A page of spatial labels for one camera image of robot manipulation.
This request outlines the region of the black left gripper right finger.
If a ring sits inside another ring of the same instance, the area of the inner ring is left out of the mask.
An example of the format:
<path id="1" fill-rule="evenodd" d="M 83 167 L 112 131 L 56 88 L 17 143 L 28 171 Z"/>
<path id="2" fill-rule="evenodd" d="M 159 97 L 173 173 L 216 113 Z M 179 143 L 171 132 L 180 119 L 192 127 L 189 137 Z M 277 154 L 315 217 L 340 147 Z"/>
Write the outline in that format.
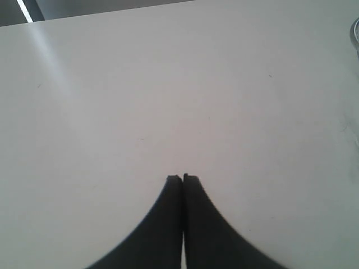
<path id="1" fill-rule="evenodd" d="M 183 231 L 187 268 L 283 268 L 230 226 L 200 179 L 183 176 Z"/>

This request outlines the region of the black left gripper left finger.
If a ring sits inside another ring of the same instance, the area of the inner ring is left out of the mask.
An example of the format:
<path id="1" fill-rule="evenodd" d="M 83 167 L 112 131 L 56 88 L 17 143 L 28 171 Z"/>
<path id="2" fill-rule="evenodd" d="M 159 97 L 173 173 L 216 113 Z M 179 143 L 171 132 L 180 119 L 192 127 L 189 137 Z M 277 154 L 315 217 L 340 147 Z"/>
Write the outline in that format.
<path id="1" fill-rule="evenodd" d="M 127 238 L 90 268 L 181 268 L 182 179 L 170 175 L 151 210 Z"/>

